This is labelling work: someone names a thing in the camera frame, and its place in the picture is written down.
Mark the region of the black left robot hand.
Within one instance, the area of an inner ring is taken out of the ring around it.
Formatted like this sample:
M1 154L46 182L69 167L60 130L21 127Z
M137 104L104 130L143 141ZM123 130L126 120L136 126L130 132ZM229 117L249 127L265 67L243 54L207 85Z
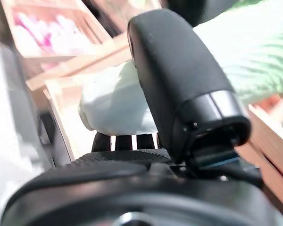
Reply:
M238 0L164 0L164 8L176 12L193 27L224 13Z

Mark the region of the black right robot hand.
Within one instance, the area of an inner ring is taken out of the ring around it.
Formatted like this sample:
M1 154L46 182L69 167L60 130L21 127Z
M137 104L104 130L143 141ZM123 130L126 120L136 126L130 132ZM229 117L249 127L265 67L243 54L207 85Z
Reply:
M3 226L276 226L259 168L235 147L251 122L193 28L168 9L128 39L163 149L101 152L44 172L7 202Z

